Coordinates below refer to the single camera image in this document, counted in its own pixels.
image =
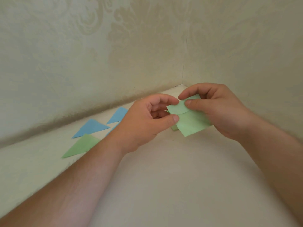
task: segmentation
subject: right hand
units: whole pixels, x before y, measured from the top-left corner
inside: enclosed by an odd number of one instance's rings
[[[195,84],[186,88],[178,98],[183,100],[196,94],[201,99],[189,99],[185,105],[191,110],[203,111],[216,129],[227,138],[239,140],[251,124],[258,122],[258,116],[223,84]]]

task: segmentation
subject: paper triangle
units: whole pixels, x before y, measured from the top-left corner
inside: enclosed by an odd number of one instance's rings
[[[113,129],[115,129],[115,127],[118,126],[118,125],[119,125],[119,123],[117,123],[117,124],[113,127]],[[111,133],[113,129],[111,129],[111,130],[106,134],[106,136],[107,136],[109,133]],[[105,137],[106,137],[106,136],[105,136]]]
[[[63,156],[62,158],[70,157],[73,155],[85,153],[93,148],[99,139],[93,137],[92,135],[84,134]]]
[[[92,134],[98,131],[102,131],[105,129],[110,128],[109,126],[106,126],[102,123],[99,123],[98,121],[94,119],[90,119],[89,121],[84,124],[77,133],[72,137],[72,139],[83,136],[84,134]]]
[[[110,124],[113,122],[120,122],[126,113],[127,113],[127,109],[125,109],[124,107],[119,107],[118,110],[116,110],[114,115],[111,117],[111,119],[106,124]]]

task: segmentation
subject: beige damask wallpaper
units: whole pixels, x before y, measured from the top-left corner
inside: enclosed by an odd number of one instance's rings
[[[303,0],[191,0],[185,85],[226,84],[303,138]]]
[[[182,83],[184,0],[1,0],[0,139]]]
[[[182,82],[227,84],[300,135],[302,10],[303,0],[1,0],[0,140]]]

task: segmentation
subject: white table surface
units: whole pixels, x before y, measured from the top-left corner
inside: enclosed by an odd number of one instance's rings
[[[165,93],[178,96],[183,89],[177,86]],[[90,118],[105,124],[115,110]],[[81,156],[61,159],[88,119],[0,149],[0,216]],[[101,139],[106,133],[92,135]],[[299,225],[245,150],[212,126],[188,137],[167,129],[128,154],[91,226]]]

